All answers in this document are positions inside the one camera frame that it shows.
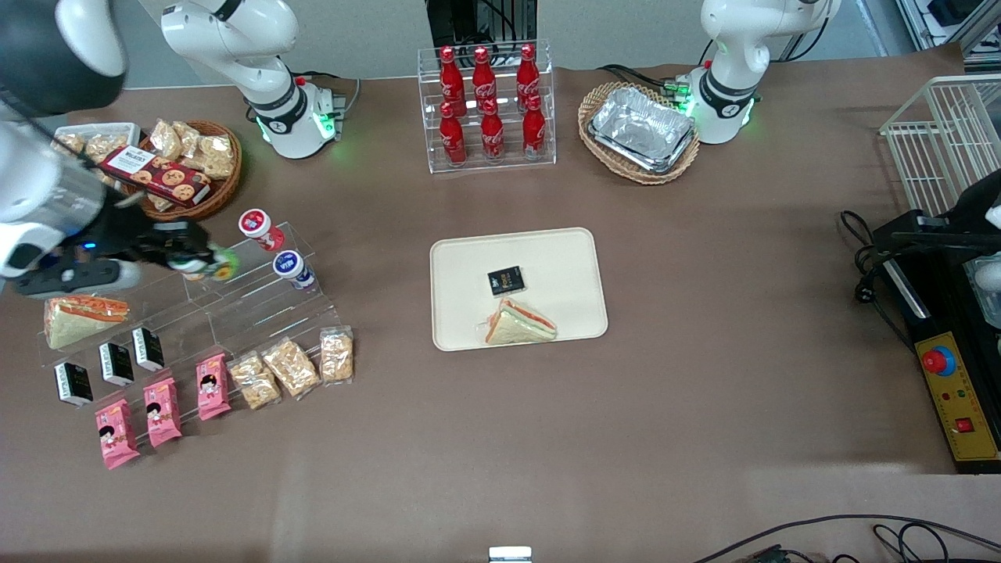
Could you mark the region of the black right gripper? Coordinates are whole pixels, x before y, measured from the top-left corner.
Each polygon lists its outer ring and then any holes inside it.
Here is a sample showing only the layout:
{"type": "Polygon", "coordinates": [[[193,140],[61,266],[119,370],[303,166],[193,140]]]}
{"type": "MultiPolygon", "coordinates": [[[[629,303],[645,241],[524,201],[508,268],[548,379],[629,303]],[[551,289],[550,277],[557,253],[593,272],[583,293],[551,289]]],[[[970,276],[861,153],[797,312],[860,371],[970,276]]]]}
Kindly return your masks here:
{"type": "Polygon", "coordinates": [[[158,222],[139,204],[107,199],[87,227],[78,246],[95,257],[142,261],[178,272],[207,272],[217,264],[210,235],[195,221],[158,222]],[[172,253],[165,257],[165,252],[172,253]]]}

